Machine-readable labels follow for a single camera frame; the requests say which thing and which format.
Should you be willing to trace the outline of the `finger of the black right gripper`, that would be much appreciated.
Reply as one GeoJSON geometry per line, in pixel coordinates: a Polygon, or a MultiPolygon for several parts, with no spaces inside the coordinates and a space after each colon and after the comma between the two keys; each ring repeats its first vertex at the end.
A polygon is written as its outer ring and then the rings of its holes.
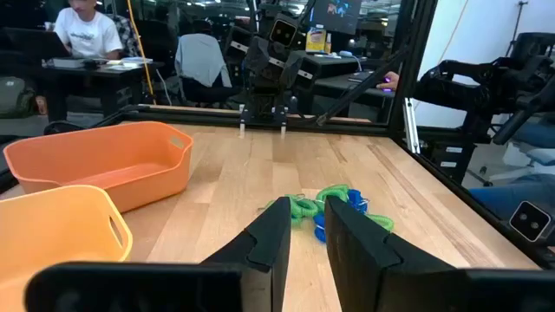
{"type": "Polygon", "coordinates": [[[303,51],[295,50],[289,53],[279,78],[279,87],[281,89],[288,89],[293,86],[297,79],[298,71],[304,61],[304,57],[305,53],[303,51]]]}
{"type": "Polygon", "coordinates": [[[245,67],[255,75],[263,75],[270,63],[270,44],[262,37],[254,36],[245,56],[245,67]]]}

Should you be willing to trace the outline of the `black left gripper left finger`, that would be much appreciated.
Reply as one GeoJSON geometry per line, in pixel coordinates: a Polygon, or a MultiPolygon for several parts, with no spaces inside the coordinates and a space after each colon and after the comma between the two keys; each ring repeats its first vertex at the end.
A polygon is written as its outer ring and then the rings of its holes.
{"type": "Polygon", "coordinates": [[[238,284],[223,293],[225,312],[282,312],[291,246],[291,201],[281,197],[205,263],[232,265],[238,284]]]}

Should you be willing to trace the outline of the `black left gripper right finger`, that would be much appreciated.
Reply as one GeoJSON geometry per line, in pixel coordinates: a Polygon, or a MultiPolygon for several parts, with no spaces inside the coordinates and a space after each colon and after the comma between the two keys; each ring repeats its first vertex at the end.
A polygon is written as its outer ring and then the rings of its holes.
{"type": "Polygon", "coordinates": [[[324,229],[342,312],[465,312],[465,275],[386,231],[341,199],[326,199],[324,229]]]}

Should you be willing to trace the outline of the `blue spring coil keychain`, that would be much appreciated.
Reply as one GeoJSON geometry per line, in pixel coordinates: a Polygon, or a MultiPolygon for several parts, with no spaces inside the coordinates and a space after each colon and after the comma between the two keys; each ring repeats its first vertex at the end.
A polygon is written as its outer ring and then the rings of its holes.
{"type": "Polygon", "coordinates": [[[368,211],[369,200],[364,198],[360,191],[356,189],[349,189],[348,192],[349,204],[358,212],[366,214],[368,211]]]}
{"type": "Polygon", "coordinates": [[[325,236],[325,228],[324,228],[324,221],[325,217],[323,213],[318,213],[313,217],[313,221],[315,224],[314,234],[316,238],[322,242],[326,243],[326,236],[325,236]]]}

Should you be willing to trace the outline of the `yellow cardboard box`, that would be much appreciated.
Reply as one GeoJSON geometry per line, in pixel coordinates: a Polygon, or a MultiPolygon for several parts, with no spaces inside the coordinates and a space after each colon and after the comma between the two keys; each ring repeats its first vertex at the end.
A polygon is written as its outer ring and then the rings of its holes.
{"type": "Polygon", "coordinates": [[[324,53],[326,46],[326,30],[310,28],[306,34],[305,51],[307,53],[324,53]]]}

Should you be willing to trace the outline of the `black office desk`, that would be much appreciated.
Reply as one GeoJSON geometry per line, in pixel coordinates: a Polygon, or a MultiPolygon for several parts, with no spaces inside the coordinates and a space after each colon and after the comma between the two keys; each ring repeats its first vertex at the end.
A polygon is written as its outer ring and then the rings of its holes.
{"type": "Polygon", "coordinates": [[[71,86],[69,81],[81,82],[90,79],[92,86],[86,88],[82,96],[100,99],[101,112],[107,117],[126,105],[142,103],[143,82],[147,79],[145,69],[149,74],[155,75],[155,71],[163,65],[163,62],[151,62],[146,68],[139,66],[126,70],[112,69],[109,66],[101,66],[95,70],[42,67],[40,73],[46,75],[44,91],[49,121],[67,119],[66,97],[77,95],[75,87],[71,86]]]}
{"type": "MultiPolygon", "coordinates": [[[[302,70],[313,77],[301,81],[296,90],[298,98],[297,111],[302,114],[315,115],[327,111],[335,102],[358,85],[350,79],[359,68],[363,72],[373,71],[383,65],[382,60],[365,57],[331,58],[321,55],[306,55],[302,70]]],[[[341,110],[337,117],[367,119],[373,123],[386,123],[389,119],[395,94],[384,92],[374,87],[367,89],[351,104],[341,110]]]]}

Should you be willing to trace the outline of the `grey jacket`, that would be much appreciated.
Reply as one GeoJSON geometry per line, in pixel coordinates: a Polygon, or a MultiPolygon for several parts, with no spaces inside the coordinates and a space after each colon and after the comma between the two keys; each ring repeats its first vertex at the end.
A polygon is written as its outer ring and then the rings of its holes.
{"type": "Polygon", "coordinates": [[[183,35],[178,40],[174,67],[179,77],[194,79],[211,87],[218,77],[225,88],[231,88],[229,72],[219,42],[207,34],[183,35]]]}

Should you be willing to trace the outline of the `black office chair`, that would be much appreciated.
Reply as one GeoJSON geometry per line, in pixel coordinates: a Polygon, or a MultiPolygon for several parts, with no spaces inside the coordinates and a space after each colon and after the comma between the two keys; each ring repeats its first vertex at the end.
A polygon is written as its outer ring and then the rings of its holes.
{"type": "Polygon", "coordinates": [[[214,83],[210,87],[206,87],[193,78],[182,77],[180,79],[183,95],[188,101],[200,107],[213,107],[218,104],[219,108],[226,106],[226,102],[234,95],[241,93],[242,88],[225,87],[222,81],[222,75],[218,75],[214,83]]]}

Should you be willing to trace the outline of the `black computer monitor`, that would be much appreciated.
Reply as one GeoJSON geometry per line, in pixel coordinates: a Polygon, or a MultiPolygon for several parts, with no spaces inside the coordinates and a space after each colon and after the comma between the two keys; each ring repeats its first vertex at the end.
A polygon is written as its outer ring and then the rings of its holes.
{"type": "Polygon", "coordinates": [[[354,35],[362,0],[316,0],[309,14],[310,26],[354,35]]]}

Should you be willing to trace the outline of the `person's hand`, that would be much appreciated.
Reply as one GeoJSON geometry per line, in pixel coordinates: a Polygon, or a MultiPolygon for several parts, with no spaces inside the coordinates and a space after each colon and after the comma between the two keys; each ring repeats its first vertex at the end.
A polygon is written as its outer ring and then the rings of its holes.
{"type": "Polygon", "coordinates": [[[400,76],[395,72],[388,72],[383,77],[383,82],[377,84],[375,87],[383,91],[396,91],[400,76]]]}

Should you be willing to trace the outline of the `orange plastic bin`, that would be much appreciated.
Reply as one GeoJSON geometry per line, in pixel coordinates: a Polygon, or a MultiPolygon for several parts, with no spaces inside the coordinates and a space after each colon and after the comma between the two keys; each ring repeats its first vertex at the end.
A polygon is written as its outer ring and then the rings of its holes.
{"type": "Polygon", "coordinates": [[[26,193],[93,185],[127,212],[183,192],[192,149],[189,135],[142,121],[19,140],[3,155],[26,193]]]}

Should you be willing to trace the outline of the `person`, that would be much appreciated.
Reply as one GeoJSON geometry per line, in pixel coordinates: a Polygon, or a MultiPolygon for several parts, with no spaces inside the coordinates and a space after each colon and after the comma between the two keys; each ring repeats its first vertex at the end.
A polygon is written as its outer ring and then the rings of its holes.
{"type": "Polygon", "coordinates": [[[118,60],[123,50],[114,21],[95,7],[96,0],[68,0],[54,32],[74,57],[118,60]]]}
{"type": "MultiPolygon", "coordinates": [[[[529,201],[551,214],[555,222],[555,174],[530,174],[507,185],[472,188],[469,192],[515,233],[518,232],[510,227],[509,219],[522,201],[529,201]]],[[[530,244],[555,247],[555,227],[544,242],[530,244]]]]}

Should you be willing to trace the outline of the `yellow plastic bin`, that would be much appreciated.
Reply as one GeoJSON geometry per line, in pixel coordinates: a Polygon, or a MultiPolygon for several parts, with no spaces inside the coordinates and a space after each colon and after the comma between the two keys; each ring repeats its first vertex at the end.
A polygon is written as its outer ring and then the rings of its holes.
{"type": "Polygon", "coordinates": [[[0,200],[0,312],[24,312],[36,272],[69,261],[126,262],[133,235],[108,194],[71,185],[0,200]]]}

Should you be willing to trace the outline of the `black laptop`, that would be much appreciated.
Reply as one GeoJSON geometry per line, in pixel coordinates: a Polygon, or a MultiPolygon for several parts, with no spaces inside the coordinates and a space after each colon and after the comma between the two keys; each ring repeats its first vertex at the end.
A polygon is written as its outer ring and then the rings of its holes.
{"type": "Polygon", "coordinates": [[[70,57],[56,32],[37,29],[3,29],[12,43],[24,54],[43,60],[70,57]]]}

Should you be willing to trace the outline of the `grey-green backpack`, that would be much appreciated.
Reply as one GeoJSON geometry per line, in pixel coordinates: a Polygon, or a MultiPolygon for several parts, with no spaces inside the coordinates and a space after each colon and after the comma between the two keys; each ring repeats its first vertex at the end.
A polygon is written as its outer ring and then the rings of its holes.
{"type": "Polygon", "coordinates": [[[37,114],[36,84],[15,76],[0,76],[0,119],[19,119],[37,114]]]}

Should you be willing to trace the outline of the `silver metal bracket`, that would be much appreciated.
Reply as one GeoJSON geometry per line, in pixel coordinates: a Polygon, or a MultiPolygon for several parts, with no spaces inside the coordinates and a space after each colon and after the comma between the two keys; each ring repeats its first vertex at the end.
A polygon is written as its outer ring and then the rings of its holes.
{"type": "Polygon", "coordinates": [[[420,154],[421,145],[418,137],[418,129],[417,129],[417,124],[415,120],[415,109],[411,98],[404,99],[403,115],[404,115],[407,147],[411,153],[420,154]]]}

